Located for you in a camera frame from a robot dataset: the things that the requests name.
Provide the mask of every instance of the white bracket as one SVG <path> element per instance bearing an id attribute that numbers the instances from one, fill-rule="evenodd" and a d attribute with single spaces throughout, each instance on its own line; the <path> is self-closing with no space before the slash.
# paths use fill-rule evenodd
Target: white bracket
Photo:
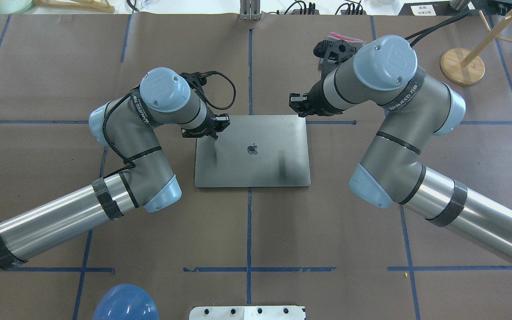
<path id="1" fill-rule="evenodd" d="M 240 20 L 260 20 L 260 0 L 240 0 Z"/>
<path id="2" fill-rule="evenodd" d="M 196 307 L 189 320 L 305 320 L 300 306 L 228 306 Z"/>

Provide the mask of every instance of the laptop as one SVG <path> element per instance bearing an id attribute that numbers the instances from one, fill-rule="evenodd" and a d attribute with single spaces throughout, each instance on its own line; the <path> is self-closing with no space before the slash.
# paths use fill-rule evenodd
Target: laptop
<path id="1" fill-rule="evenodd" d="M 230 125 L 197 139 L 195 186 L 307 187 L 311 184 L 305 119 L 230 116 Z"/>

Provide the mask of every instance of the robotic arm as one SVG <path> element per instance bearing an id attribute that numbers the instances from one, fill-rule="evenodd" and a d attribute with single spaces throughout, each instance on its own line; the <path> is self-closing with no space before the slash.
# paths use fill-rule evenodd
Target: robotic arm
<path id="1" fill-rule="evenodd" d="M 182 128 L 183 137 L 216 139 L 216 133 L 230 122 L 227 114 L 215 116 L 205 104 L 210 103 L 201 86 L 215 73 L 221 74 L 179 76 L 170 69 L 156 68 L 125 97 L 93 111 L 91 132 L 126 166 L 90 186 L 0 221 L 0 271 L 18 267 L 135 208 L 156 212 L 179 200 L 181 189 L 153 130 L 172 121 Z"/>
<path id="2" fill-rule="evenodd" d="M 309 93 L 290 95 L 300 117 L 333 116 L 372 100 L 388 111 L 358 164 L 350 189 L 379 208 L 399 203 L 512 263 L 512 210 L 427 168 L 418 156 L 429 137 L 449 133 L 465 114 L 465 101 L 426 75 L 416 53 L 389 35 L 364 47 L 331 34 L 314 49 L 322 79 Z"/>

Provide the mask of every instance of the blue balloon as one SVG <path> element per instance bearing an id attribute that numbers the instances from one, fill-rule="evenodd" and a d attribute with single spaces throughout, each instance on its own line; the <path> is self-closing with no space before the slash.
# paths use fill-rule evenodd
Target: blue balloon
<path id="1" fill-rule="evenodd" d="M 121 284 L 111 288 L 94 310 L 93 320 L 159 320 L 157 307 L 142 288 Z"/>

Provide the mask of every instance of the round wooden base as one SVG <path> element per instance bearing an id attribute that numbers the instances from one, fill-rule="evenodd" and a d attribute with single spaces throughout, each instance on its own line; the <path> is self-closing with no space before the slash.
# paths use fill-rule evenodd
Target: round wooden base
<path id="1" fill-rule="evenodd" d="M 480 57 L 476 57 L 467 67 L 461 67 L 461 61 L 471 51 L 464 48 L 450 49 L 440 60 L 440 68 L 443 74 L 451 81 L 461 85 L 472 85 L 478 83 L 485 74 L 485 64 Z"/>

